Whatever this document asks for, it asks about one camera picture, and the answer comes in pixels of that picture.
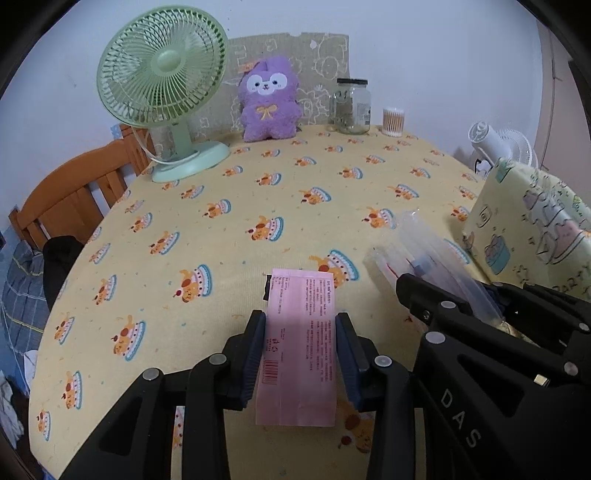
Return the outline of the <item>pink tissue packet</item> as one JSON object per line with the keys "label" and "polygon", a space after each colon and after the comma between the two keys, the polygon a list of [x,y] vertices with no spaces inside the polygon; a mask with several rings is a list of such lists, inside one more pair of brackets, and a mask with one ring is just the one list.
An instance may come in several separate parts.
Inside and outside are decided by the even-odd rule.
{"label": "pink tissue packet", "polygon": [[334,426],[337,370],[334,275],[274,269],[256,387],[256,424]]}

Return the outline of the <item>wooden chair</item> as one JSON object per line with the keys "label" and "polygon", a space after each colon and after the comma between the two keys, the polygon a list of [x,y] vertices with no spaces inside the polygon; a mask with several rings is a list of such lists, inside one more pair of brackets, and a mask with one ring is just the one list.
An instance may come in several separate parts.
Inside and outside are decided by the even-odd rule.
{"label": "wooden chair", "polygon": [[148,167],[147,154],[139,145],[148,135],[145,129],[120,126],[122,137],[108,145],[83,153],[51,172],[32,191],[21,208],[9,214],[19,239],[34,250],[59,236],[87,242],[104,218],[91,193],[98,186],[108,208],[123,198],[127,189],[123,168],[139,175]]}

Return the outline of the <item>glass jar with brown lid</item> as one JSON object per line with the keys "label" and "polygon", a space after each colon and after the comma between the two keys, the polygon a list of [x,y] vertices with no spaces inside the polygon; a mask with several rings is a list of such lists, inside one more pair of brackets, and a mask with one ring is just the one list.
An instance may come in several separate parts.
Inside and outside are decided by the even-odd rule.
{"label": "glass jar with brown lid", "polygon": [[372,96],[366,79],[338,78],[329,98],[329,120],[342,134],[363,135],[370,131]]}

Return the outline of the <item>beige cartoon wall mat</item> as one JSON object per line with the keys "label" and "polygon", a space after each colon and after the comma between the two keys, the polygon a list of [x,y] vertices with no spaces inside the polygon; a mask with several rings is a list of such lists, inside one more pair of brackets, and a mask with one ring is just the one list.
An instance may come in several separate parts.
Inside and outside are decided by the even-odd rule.
{"label": "beige cartoon wall mat", "polygon": [[329,98],[337,80],[349,76],[349,36],[339,33],[288,33],[231,39],[221,87],[187,120],[191,139],[242,131],[238,86],[257,62],[270,72],[286,69],[297,77],[297,103],[303,125],[329,123]]}

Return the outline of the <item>clear plastic packet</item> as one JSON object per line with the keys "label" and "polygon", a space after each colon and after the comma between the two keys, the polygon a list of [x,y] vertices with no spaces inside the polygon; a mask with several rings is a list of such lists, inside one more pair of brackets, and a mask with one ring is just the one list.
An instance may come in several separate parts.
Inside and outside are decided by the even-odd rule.
{"label": "clear plastic packet", "polygon": [[467,301],[479,320],[494,327],[503,322],[485,286],[467,270],[466,256],[438,236],[416,211],[399,215],[397,227],[386,232],[369,257],[392,287],[402,275],[412,274]]}

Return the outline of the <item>cartoon-print storage basket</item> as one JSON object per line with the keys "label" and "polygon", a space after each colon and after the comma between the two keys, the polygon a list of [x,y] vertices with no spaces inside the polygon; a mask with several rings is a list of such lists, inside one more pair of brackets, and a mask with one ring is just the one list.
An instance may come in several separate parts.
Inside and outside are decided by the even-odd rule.
{"label": "cartoon-print storage basket", "polygon": [[492,281],[538,284],[590,299],[590,208],[553,175],[499,161],[464,224],[463,239]]}

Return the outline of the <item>cotton swab container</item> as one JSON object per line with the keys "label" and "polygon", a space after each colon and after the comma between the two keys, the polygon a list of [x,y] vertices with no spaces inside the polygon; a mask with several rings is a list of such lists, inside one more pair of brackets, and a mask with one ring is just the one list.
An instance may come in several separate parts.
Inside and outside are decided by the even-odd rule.
{"label": "cotton swab container", "polygon": [[387,107],[383,109],[382,133],[400,138],[404,133],[405,111],[400,108]]}

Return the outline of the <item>black cloth on chair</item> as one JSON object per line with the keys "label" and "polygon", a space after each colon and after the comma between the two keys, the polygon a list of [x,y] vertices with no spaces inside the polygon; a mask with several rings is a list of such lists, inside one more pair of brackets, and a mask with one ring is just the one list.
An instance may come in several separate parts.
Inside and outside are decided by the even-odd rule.
{"label": "black cloth on chair", "polygon": [[50,238],[42,250],[43,292],[49,310],[52,310],[58,293],[80,255],[84,245],[74,236]]}

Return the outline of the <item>purple plush bunny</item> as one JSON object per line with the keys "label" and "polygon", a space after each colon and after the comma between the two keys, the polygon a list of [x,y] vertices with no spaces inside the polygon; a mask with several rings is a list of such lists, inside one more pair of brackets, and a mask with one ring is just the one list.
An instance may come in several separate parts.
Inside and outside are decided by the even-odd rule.
{"label": "purple plush bunny", "polygon": [[243,141],[293,138],[303,114],[297,88],[297,75],[286,56],[257,61],[238,86]]}

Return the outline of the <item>green desk fan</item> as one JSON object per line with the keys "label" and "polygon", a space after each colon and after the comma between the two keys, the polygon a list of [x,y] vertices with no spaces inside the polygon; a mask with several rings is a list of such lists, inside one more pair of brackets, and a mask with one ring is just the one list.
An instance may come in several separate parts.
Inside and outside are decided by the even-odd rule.
{"label": "green desk fan", "polygon": [[219,141],[193,141],[187,124],[221,87],[226,42],[224,29],[211,14],[171,5],[137,16],[105,47],[96,86],[106,110],[133,133],[169,129],[169,154],[154,155],[138,141],[155,163],[154,182],[178,181],[228,158],[228,146]]}

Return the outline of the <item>blue plaid bedding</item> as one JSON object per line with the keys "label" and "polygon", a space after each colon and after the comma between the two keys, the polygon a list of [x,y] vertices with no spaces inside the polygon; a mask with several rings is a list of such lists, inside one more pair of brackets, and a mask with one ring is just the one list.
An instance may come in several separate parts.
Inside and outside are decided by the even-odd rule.
{"label": "blue plaid bedding", "polygon": [[25,241],[6,257],[1,271],[1,371],[30,395],[36,352],[49,317],[43,291],[43,256]]}

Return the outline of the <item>beige door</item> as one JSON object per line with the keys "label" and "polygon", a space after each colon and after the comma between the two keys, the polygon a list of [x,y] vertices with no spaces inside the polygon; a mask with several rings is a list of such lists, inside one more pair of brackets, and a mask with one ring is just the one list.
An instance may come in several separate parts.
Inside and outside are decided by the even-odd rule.
{"label": "beige door", "polygon": [[535,151],[540,166],[577,190],[590,179],[590,134],[571,56],[543,24],[542,97]]}

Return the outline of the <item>white standing fan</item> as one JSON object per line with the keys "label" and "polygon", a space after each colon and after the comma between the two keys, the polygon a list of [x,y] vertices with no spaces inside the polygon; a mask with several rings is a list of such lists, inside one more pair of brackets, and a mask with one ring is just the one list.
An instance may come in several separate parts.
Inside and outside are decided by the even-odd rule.
{"label": "white standing fan", "polygon": [[474,172],[486,178],[500,160],[512,160],[537,168],[538,158],[527,137],[513,129],[495,130],[487,122],[476,122],[468,130],[473,146]]}

